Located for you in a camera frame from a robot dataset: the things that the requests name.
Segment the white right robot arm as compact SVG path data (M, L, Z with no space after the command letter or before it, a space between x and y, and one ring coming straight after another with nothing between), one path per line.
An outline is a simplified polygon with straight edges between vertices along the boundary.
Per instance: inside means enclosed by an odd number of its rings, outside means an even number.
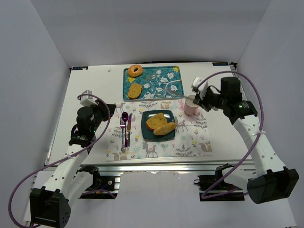
M256 171L249 173L239 165L225 164L216 168L215 182L208 187L202 199L211 198L208 191L214 187L231 184L249 195L255 204L288 198L299 175L288 169L275 153L262 131L262 115L257 113L252 102L243 100L240 81L235 77L220 80L220 90L214 93L206 81L195 78L192 90L196 93L193 102L205 111L220 109L242 137Z

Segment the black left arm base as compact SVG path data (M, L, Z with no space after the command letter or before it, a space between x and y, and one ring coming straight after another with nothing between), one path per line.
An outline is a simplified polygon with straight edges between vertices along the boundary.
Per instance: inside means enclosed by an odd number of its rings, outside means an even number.
M76 173L85 172L92 176L92 184L80 196L81 199L105 200L116 198L117 193L114 193L115 176L101 175L99 169L91 165L81 167Z

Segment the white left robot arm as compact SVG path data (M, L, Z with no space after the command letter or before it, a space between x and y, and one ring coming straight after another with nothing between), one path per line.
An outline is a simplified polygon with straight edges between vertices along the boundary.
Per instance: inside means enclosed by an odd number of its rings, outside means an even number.
M99 169L81 164L96 143L95 133L100 123L108 121L115 110L115 104L93 101L77 111L76 124L71 130L63 160L43 186L30 193L30 215L34 224L65 227L75 200L85 190L96 190L101 186Z

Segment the oval bread roll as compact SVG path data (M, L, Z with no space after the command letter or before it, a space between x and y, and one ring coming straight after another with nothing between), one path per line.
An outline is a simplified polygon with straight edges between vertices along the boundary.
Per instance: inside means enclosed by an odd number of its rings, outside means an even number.
M162 126L157 127L153 133L154 135L167 135L170 132L174 131L176 128L176 123L175 122L170 122L170 123L166 123Z

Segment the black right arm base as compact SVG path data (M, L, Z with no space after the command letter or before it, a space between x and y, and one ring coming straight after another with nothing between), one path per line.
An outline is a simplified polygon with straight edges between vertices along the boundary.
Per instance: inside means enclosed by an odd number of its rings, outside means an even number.
M222 176L222 171L226 171L228 168L233 168L233 165L225 164L216 168L213 175L200 175L193 181L193 184L198 186L200 190L199 199L200 201L244 201L245 195L238 187L228 184L224 181L220 182L213 189L211 189L205 197L202 197L204 192L218 181Z

